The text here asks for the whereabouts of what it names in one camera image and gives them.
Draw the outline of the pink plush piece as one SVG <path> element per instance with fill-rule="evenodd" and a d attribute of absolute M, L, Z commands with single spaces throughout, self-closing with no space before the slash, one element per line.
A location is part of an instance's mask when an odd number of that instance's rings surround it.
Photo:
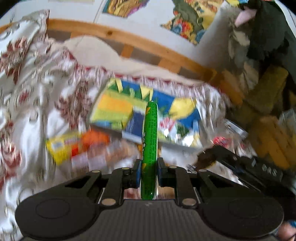
<path fill-rule="evenodd" d="M 239 15 L 234 21 L 235 27 L 239 27 L 244 23 L 247 23 L 249 20 L 252 20 L 253 18 L 255 18 L 256 13 L 257 13 L 257 10 L 255 9 L 243 10 L 242 12 L 239 13 Z"/>

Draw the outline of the white green red snack bag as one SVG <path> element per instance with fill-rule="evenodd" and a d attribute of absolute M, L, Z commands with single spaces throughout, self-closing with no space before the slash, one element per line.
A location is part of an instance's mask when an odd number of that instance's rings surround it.
<path fill-rule="evenodd" d="M 192 126 L 188 127 L 169 117 L 160 118 L 158 122 L 158 138 L 160 141 L 183 147 L 197 148 L 202 145 L 197 120 L 194 120 Z"/>

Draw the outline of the blue white packet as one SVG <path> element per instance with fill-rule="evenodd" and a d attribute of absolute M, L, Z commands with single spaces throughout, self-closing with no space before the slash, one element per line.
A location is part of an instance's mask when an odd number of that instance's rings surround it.
<path fill-rule="evenodd" d="M 142 143 L 142 129 L 144 124 L 144 115 L 141 112 L 134 111 L 131 119 L 128 121 L 125 130 L 123 130 L 122 137 L 131 142 Z"/>

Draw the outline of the clear cracker packet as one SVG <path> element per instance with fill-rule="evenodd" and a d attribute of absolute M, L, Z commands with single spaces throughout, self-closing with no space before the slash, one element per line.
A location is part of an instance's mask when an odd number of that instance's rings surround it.
<path fill-rule="evenodd" d="M 116 140 L 108 146 L 92 146 L 86 152 L 71 158 L 72 174 L 80 175 L 93 170 L 104 171 L 116 163 L 139 157 L 139 151 L 135 144 L 126 140 Z"/>

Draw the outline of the brown plush toy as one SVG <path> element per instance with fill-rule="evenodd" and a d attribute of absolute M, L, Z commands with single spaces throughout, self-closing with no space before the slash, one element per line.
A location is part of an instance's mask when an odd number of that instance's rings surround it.
<path fill-rule="evenodd" d="M 229 71 L 222 75 L 221 90 L 233 104 L 227 117 L 249 133 L 247 139 L 257 156 L 283 169 L 294 169 L 295 142 L 278 122 L 288 72 L 281 67 L 269 68 L 247 93 L 239 90 L 237 78 Z"/>

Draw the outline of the beige pillow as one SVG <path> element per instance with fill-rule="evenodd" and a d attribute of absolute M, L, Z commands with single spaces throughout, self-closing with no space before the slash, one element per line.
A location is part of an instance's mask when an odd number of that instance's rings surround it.
<path fill-rule="evenodd" d="M 200 78 L 187 78 L 164 68 L 134 59 L 119 56 L 106 42 L 92 36 L 79 36 L 68 39 L 64 46 L 78 63 L 85 66 L 101 66 L 117 74 L 163 78 L 183 84 L 200 84 Z"/>

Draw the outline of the orange snack packet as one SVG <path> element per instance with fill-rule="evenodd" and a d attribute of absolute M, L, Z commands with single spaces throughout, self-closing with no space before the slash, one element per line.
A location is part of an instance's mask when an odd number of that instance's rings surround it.
<path fill-rule="evenodd" d="M 108 144 L 110 144 L 110 138 L 106 133 L 96 130 L 80 133 L 74 144 L 71 145 L 71 157 L 87 152 L 92 147 L 107 146 Z"/>

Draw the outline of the clear plastic bag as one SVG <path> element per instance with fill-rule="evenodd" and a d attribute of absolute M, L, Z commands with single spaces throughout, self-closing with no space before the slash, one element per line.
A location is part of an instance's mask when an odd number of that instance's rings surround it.
<path fill-rule="evenodd" d="M 290 136 L 295 135 L 295 108 L 284 111 L 279 118 L 279 124 L 287 131 Z"/>

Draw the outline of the yellow snack packet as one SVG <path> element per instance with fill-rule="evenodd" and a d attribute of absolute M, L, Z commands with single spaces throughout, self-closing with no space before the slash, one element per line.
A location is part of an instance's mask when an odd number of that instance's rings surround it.
<path fill-rule="evenodd" d="M 61 165 L 82 152 L 81 137 L 80 132 L 69 132 L 46 140 L 46 148 L 56 165 Z"/>

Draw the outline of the floral satin bed cover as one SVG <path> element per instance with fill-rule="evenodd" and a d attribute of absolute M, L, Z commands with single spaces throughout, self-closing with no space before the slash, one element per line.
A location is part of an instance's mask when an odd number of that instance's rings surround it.
<path fill-rule="evenodd" d="M 48 18 L 48 10 L 33 12 L 1 34 L 1 240 L 21 238 L 15 210 L 22 200 L 71 179 L 68 168 L 55 164 L 45 141 L 85 131 L 95 97 L 117 74 L 78 63 L 64 42 L 48 38 Z M 230 106 L 225 94 L 204 82 L 137 78 L 167 94 L 194 99 L 210 133 L 217 131 Z"/>

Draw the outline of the black garment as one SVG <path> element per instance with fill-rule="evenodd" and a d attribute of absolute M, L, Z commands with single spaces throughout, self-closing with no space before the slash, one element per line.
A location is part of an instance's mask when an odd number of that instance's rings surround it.
<path fill-rule="evenodd" d="M 247 57 L 258 62 L 259 73 L 282 67 L 295 81 L 295 36 L 274 1 L 248 1 L 240 7 L 256 10 Z"/>

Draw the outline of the green snack stick packet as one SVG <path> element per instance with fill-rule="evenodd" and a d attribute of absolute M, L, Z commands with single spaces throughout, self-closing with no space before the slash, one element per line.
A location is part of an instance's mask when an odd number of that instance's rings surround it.
<path fill-rule="evenodd" d="M 158 158 L 158 105 L 149 101 L 145 109 L 142 134 L 142 173 L 140 194 L 143 200 L 153 200 L 156 193 Z"/>

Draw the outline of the colourful painted storage box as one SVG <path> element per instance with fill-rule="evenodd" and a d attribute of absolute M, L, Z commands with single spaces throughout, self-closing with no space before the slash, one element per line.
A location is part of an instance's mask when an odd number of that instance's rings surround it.
<path fill-rule="evenodd" d="M 152 113 L 146 110 L 150 102 L 158 107 L 158 141 L 182 148 L 200 147 L 200 114 L 196 101 L 174 97 L 155 88 L 132 83 L 121 78 L 110 78 L 98 94 L 89 124 L 120 134 L 141 143 L 145 118 Z"/>

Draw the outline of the landscape painting on wall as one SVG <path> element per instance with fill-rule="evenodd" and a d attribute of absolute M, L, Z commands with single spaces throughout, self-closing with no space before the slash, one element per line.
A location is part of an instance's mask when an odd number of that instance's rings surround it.
<path fill-rule="evenodd" d="M 213 22 L 224 1 L 177 0 L 173 1 L 173 15 L 161 27 L 197 45 Z"/>

